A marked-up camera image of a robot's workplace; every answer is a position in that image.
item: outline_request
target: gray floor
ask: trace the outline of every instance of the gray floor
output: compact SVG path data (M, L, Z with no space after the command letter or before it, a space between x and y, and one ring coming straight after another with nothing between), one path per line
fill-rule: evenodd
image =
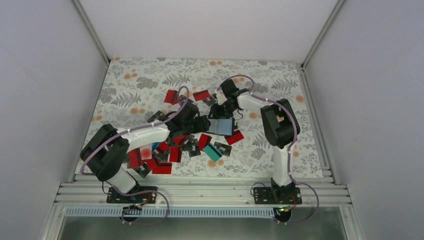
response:
M311 210L295 209L290 222L306 218ZM137 221L157 220L139 218ZM339 209L323 207L311 221L296 226L277 225L271 219L261 218L168 218L156 226L130 226L122 224L117 217L67 217L61 239L343 240L346 235Z

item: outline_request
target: table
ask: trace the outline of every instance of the table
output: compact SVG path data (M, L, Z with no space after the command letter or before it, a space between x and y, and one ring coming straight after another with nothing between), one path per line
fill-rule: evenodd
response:
M193 100L193 92L209 90L213 93L223 80L236 74L255 80L253 91L256 95L290 101L300 125L300 134L292 149L292 174L295 178L322 178L305 98L293 62L115 57L106 73L85 144L104 124L127 129L146 124L147 119L158 110L165 114L176 111L178 104L164 103L170 89L177 90L185 85L190 89L189 97ZM240 89L251 86L251 82L244 77L233 80ZM205 103L198 101L196 104L200 114L209 113ZM242 117L237 122L244 139L232 145L230 156L213 162L204 152L192 158L188 152L183 152L181 163L172 164L171 175L271 177L273 150L263 133L261 116L247 111L241 113L243 116L235 113L234 117ZM222 136L213 136L212 143L215 141L227 143ZM81 164L80 160L76 174L80 173Z

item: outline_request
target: white wall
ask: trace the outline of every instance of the white wall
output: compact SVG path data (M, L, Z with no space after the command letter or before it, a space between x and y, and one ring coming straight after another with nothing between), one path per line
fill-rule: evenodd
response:
M306 67L366 239L424 239L424 1L349 0Z
M80 0L109 57L303 62L337 0Z
M39 239L106 65L70 0L0 1L0 233Z

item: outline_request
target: floral tablecloth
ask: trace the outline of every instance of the floral tablecloth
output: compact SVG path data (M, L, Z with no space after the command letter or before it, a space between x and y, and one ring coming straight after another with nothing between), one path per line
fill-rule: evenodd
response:
M164 103L169 89L177 90L186 85L193 99L193 92L209 90L213 93L223 80L236 74L252 77L255 80L253 91L258 96L290 101L301 129L292 152L293 175L322 178L305 98L293 62L115 57L107 71L85 143L104 124L127 129L144 125L158 110L165 114L176 111L178 104ZM243 77L233 80L240 89L251 86ZM198 101L196 104L202 115L209 113L205 103ZM271 177L273 151L263 133L261 116L247 111L241 113L243 118L237 122L244 139L232 145L230 156L213 162L204 152L192 158L184 152L181 163L172 164L172 175ZM226 144L222 136L214 136L212 143L215 141Z

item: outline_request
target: robotic arm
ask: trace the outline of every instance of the robotic arm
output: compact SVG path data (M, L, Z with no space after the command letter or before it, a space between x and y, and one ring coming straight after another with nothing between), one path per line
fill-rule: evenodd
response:
M274 200L272 202L289 203L290 196L296 196L299 188L295 187L288 175L287 145L293 141L295 132L287 113L276 104L254 98L248 89L239 90L231 79L224 81L220 85L220 89L225 95L226 101L222 104L212 105L209 117L232 117L236 110L248 110L262 116L264 134L273 148L274 168L270 190ZM299 134L300 127L289 101L283 98L277 102L288 110L294 120L296 132ZM167 116L155 120L152 126L136 131L128 130L127 133L117 137L95 154L87 166L100 181L107 181L122 193L132 192L138 183L121 167L128 152L150 143L172 140L181 134L207 132L211 125L208 117L200 116L199 109L191 102L188 102L180 113L169 117L172 119L160 126L154 124L166 120ZM88 156L107 139L125 131L126 129L116 129L110 124L102 126L82 150L81 159L86 161Z

